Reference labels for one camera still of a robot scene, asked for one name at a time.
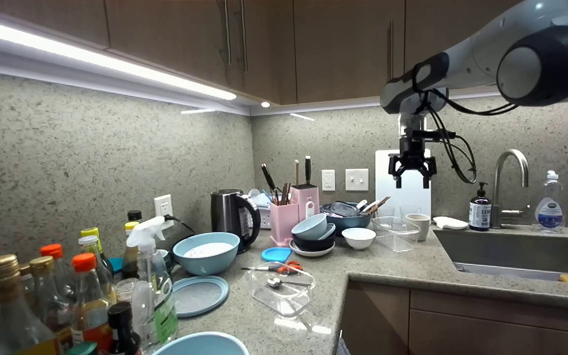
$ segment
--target electric kettle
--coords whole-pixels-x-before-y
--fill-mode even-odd
[[[211,193],[211,229],[239,235],[243,249],[249,249],[261,233],[261,213],[243,197],[241,189],[219,189]]]

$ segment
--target granite countertop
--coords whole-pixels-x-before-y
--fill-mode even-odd
[[[253,298],[261,284],[243,266],[265,264],[261,251],[273,247],[269,233],[263,233],[249,253],[221,274],[229,286],[229,300],[215,312],[180,320],[178,335],[196,331],[225,331],[239,337],[253,355],[267,353],[334,353],[346,288],[350,280],[373,282],[399,288],[472,292],[493,298],[529,300],[568,308],[568,284],[521,280],[486,274],[458,272],[432,231],[426,243],[409,253],[393,253],[383,241],[367,251],[336,247],[322,258],[300,258],[306,272],[312,272],[316,286],[310,304],[296,318],[284,318]]]

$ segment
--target backsplash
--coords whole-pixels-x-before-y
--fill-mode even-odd
[[[497,99],[462,101],[474,109],[492,109],[501,105]],[[375,150],[397,148],[399,116],[383,109],[355,109],[338,113],[312,113],[316,120],[294,116],[255,118],[255,162],[267,162],[275,178],[294,178],[292,162],[314,158],[314,184],[320,185],[320,170],[338,170],[338,191],[322,193],[322,201],[357,201],[375,197],[373,154]],[[448,130],[462,134],[474,148],[480,168],[480,180],[488,182],[488,195],[493,197],[495,164],[507,148],[519,148],[529,158],[531,187],[521,187],[521,172],[515,160],[507,160],[501,180],[501,201],[505,207],[537,205],[543,193],[547,170],[561,174],[561,199],[568,225],[568,103],[543,109],[517,109],[503,116],[466,116],[454,109],[444,109],[442,118]],[[434,178],[434,215],[452,215],[468,219],[468,203],[478,185],[462,184],[450,168],[450,160],[440,144],[428,144],[438,158],[438,176]],[[346,168],[369,168],[371,191],[346,193]],[[257,184],[267,187],[261,170]]]
[[[91,225],[123,253],[127,211],[152,217],[162,193],[174,215],[209,229],[209,191],[255,185],[251,118],[180,111],[0,77],[0,253],[30,260],[62,241],[71,255]]]

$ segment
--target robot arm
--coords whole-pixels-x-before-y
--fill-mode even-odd
[[[401,114],[405,132],[401,156],[391,160],[389,174],[419,170],[428,187],[436,174],[434,158],[424,158],[424,142],[450,140],[456,134],[424,130],[424,116],[436,114],[448,89],[497,87],[511,105],[490,114],[523,107],[545,107],[568,101],[568,0],[523,0],[503,12],[472,38],[415,65],[385,85],[381,105]]]

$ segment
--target stainless steel sink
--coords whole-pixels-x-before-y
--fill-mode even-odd
[[[561,280],[568,272],[568,237],[539,233],[436,231],[460,272]]]

